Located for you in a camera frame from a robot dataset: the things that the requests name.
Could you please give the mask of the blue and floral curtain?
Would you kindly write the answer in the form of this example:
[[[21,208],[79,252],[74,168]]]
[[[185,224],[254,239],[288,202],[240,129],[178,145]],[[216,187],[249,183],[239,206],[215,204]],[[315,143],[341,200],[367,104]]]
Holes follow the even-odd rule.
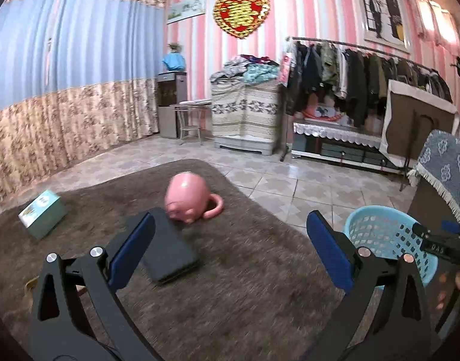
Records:
[[[166,0],[3,0],[0,200],[157,133]]]

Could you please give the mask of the low tv cabinet lace cover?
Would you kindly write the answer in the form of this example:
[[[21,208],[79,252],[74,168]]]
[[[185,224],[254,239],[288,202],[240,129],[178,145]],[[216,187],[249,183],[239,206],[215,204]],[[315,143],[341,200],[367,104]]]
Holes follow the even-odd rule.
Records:
[[[293,141],[287,144],[293,158],[398,174],[400,169],[380,152],[380,145],[378,134],[307,120],[293,122]]]

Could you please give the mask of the pile of folded clothes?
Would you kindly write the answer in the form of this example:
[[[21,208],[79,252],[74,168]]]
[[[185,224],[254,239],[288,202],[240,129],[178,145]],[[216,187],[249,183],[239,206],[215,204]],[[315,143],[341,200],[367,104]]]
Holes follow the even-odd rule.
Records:
[[[279,64],[268,57],[254,55],[237,55],[227,61],[221,70],[213,73],[209,80],[217,84],[246,84],[257,85],[277,79]]]

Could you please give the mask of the landscape wall picture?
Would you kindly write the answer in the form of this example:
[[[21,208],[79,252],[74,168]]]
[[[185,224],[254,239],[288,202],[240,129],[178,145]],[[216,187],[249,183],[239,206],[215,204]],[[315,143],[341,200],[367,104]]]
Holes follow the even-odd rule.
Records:
[[[166,23],[172,24],[206,13],[206,0],[183,0],[172,2],[167,11]]]

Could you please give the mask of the red gold heart wall decoration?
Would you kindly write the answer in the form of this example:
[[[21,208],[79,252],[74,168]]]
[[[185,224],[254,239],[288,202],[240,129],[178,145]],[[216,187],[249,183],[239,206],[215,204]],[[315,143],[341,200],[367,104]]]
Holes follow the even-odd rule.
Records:
[[[243,39],[266,20],[270,9],[270,0],[217,0],[213,17],[225,33]]]

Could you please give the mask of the cabinet with patterned cover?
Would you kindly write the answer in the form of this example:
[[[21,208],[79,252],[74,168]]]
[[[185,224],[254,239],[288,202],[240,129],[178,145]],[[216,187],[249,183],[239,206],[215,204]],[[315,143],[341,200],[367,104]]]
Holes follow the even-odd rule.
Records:
[[[211,86],[216,147],[271,155],[279,143],[282,103],[277,80],[249,85],[227,80]]]

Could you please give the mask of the framed couple wall picture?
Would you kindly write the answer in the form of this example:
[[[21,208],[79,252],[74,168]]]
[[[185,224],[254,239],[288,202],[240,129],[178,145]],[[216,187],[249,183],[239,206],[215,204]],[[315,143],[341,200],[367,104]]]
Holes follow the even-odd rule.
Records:
[[[404,0],[358,0],[364,40],[410,54]]]

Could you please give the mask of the black rectangular case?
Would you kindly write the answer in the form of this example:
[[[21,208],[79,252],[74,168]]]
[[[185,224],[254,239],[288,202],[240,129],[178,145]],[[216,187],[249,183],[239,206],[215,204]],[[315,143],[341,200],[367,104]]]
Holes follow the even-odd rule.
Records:
[[[108,285],[114,291],[127,286],[139,264],[151,281],[166,284],[199,263],[193,248],[161,208],[128,218],[125,231],[109,242],[106,253]]]

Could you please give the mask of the covered television back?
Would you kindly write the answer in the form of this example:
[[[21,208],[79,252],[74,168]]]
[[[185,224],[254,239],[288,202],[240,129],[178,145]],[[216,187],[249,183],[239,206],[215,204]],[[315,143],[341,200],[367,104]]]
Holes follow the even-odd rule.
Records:
[[[455,134],[459,123],[460,116],[452,103],[391,80],[379,151],[397,168],[411,168],[432,131]]]

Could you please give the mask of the blue patterned fringed cloth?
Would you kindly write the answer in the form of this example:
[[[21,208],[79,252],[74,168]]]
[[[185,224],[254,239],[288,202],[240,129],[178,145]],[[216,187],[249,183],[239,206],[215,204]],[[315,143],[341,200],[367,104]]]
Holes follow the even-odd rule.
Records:
[[[407,178],[413,187],[425,180],[460,223],[460,140],[456,136],[431,131]]]

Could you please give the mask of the blue cover on dispenser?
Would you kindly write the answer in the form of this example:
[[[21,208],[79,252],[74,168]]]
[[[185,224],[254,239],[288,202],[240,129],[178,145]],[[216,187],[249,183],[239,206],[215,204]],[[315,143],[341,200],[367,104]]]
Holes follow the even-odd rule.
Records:
[[[165,68],[170,71],[185,72],[186,61],[179,52],[169,52],[163,58]]]

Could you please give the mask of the dark brown sofa side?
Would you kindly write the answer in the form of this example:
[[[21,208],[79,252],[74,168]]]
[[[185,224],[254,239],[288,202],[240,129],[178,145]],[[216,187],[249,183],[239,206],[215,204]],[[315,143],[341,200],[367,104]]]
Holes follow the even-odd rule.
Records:
[[[460,222],[436,188],[418,183],[408,214],[416,220],[412,236],[421,237],[421,251],[436,258],[438,267],[428,284],[439,313],[435,332],[452,328],[460,315]]]

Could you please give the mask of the grey water dispenser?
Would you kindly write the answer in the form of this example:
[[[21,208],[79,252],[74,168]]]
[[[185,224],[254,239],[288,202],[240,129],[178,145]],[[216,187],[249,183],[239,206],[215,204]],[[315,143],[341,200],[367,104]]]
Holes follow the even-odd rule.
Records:
[[[178,117],[175,106],[186,100],[186,72],[170,71],[157,76],[157,115],[161,137],[178,138]]]

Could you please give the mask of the small metal stool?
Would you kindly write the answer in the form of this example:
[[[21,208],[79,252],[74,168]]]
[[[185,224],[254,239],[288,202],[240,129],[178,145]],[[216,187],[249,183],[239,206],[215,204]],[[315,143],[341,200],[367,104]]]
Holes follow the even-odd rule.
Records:
[[[181,144],[185,142],[185,139],[197,137],[198,143],[203,145],[201,119],[206,117],[206,112],[211,105],[210,100],[188,100],[175,104]]]

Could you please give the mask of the clothes rack with dark garments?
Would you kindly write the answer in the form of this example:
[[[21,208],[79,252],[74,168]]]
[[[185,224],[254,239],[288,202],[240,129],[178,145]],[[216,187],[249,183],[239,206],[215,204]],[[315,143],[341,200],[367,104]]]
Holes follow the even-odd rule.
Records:
[[[390,81],[398,81],[452,102],[449,86],[435,70],[423,71],[407,60],[342,49],[331,42],[288,44],[287,77],[280,94],[285,113],[329,122],[345,120],[362,129],[369,115],[382,118]]]

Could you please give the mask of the brown shaggy table cover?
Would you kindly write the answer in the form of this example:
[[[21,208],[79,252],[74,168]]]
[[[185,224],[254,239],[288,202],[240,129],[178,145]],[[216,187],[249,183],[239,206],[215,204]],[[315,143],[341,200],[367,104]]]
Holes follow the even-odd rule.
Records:
[[[64,192],[67,215],[36,240],[20,208],[0,214],[0,318],[25,344],[30,310],[25,284],[48,253],[74,258],[107,245],[126,220],[164,204],[169,180],[201,175],[224,200],[216,218],[182,227],[200,260],[165,285],[139,267],[118,292],[141,333],[167,360],[296,360],[342,300],[310,240],[233,186],[204,161],[183,160]]]

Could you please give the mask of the green white tissue box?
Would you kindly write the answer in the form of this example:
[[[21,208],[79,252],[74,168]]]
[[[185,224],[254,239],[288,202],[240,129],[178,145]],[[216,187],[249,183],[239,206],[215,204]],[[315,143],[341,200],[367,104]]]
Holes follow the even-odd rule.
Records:
[[[67,214],[60,197],[45,190],[18,215],[28,233],[36,240],[43,239]]]

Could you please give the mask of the pink ceramic mug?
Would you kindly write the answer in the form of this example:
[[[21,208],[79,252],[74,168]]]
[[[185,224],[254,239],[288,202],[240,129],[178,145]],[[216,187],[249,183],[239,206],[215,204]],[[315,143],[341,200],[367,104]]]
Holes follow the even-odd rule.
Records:
[[[165,196],[169,218],[192,224],[200,218],[212,219],[223,212],[224,200],[211,193],[206,181],[198,174],[186,171],[169,181]]]

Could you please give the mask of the light blue plastic trash basket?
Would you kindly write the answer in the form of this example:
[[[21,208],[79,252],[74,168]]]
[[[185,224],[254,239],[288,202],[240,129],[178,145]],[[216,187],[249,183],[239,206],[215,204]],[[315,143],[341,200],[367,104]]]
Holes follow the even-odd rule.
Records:
[[[350,214],[343,233],[356,248],[367,247],[379,258],[398,259],[410,253],[426,287],[438,269],[438,258],[421,250],[421,237],[412,233],[415,223],[414,218],[397,209],[369,205]]]

